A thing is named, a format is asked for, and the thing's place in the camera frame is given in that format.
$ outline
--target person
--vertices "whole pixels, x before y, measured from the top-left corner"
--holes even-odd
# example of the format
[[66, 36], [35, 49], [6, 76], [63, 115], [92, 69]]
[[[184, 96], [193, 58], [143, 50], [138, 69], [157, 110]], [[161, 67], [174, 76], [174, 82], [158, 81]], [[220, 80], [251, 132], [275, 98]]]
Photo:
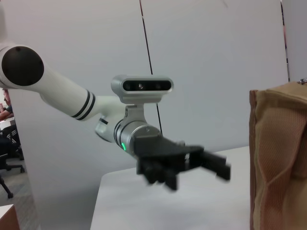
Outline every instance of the person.
[[4, 94], [4, 101], [9, 107], [7, 107], [6, 110], [0, 113], [0, 121], [14, 116], [9, 91], [7, 89], [4, 89], [3, 94]]

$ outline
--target office chair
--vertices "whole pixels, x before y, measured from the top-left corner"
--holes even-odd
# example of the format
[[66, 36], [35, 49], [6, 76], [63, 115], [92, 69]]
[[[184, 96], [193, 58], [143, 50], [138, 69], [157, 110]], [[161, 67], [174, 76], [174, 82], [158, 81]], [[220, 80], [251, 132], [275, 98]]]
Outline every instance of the office chair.
[[[19, 147], [20, 144], [16, 141], [14, 142], [12, 136], [11, 138], [8, 138], [6, 132], [2, 130], [2, 137], [0, 137], [0, 170], [6, 169], [7, 171], [10, 171], [14, 168], [20, 168], [20, 173], [24, 173], [24, 167], [22, 165], [8, 165], [6, 163], [6, 159], [9, 158], [10, 154], [16, 150], [19, 151]], [[13, 198], [13, 193], [8, 189], [1, 175], [0, 184], [7, 192], [8, 198]]]
[[11, 125], [9, 127], [4, 128], [2, 131], [2, 137], [7, 138], [13, 144], [14, 148], [11, 148], [11, 152], [9, 154], [9, 158], [19, 157], [21, 161], [24, 160], [23, 150], [20, 144], [19, 135], [17, 131], [16, 125]]

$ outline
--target black joint cap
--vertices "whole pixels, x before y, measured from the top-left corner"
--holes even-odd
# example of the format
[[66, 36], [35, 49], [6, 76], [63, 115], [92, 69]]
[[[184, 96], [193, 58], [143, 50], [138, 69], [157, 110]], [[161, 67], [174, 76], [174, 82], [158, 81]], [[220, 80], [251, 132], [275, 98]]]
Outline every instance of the black joint cap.
[[44, 63], [40, 56], [24, 46], [9, 49], [3, 56], [1, 66], [6, 78], [19, 86], [33, 85], [44, 74]]

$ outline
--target black cable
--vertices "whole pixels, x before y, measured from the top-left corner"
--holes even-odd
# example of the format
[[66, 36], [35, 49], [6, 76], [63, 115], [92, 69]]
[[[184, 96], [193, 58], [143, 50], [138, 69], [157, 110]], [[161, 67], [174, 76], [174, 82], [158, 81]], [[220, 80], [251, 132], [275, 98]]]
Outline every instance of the black cable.
[[[152, 62], [150, 60], [150, 55], [149, 55], [149, 48], [148, 48], [148, 42], [147, 42], [147, 33], [146, 33], [146, 27], [145, 27], [145, 22], [144, 22], [144, 16], [143, 16], [143, 9], [142, 9], [141, 0], [139, 0], [139, 2], [140, 2], [141, 13], [142, 13], [142, 20], [143, 20], [145, 41], [146, 41], [146, 46], [147, 46], [148, 60], [149, 60], [149, 66], [150, 66], [150, 73], [151, 73], [151, 75], [153, 75], [153, 68], [152, 68]], [[156, 106], [157, 106], [157, 113], [158, 113], [158, 118], [159, 118], [160, 131], [161, 131], [161, 134], [163, 135], [158, 103], [156, 103]]]
[[161, 131], [161, 134], [163, 136], [158, 103], [156, 105], [157, 105], [157, 112], [158, 112], [158, 118], [159, 118], [160, 131]]

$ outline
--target white backdrop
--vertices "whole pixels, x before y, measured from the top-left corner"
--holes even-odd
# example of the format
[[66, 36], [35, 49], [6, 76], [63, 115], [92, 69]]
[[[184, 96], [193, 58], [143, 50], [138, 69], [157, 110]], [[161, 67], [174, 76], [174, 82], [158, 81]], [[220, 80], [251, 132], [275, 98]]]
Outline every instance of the white backdrop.
[[[12, 40], [96, 95], [114, 95], [118, 74], [150, 74], [138, 0], [1, 2]], [[42, 230], [89, 229], [101, 176], [134, 160], [94, 133], [98, 116], [78, 122], [34, 92], [10, 95]]]
[[[150, 74], [138, 0], [3, 0], [9, 37], [96, 95]], [[142, 0], [164, 134], [224, 150], [248, 144], [248, 91], [287, 82], [279, 0]], [[89, 229], [100, 178], [134, 160], [33, 92], [10, 91], [42, 230]], [[157, 125], [155, 106], [146, 118]]]
[[175, 83], [160, 105], [164, 135], [209, 150], [248, 145], [249, 90], [288, 82], [280, 0], [142, 0], [142, 9], [153, 73]]
[[307, 78], [307, 1], [283, 0], [290, 80]]

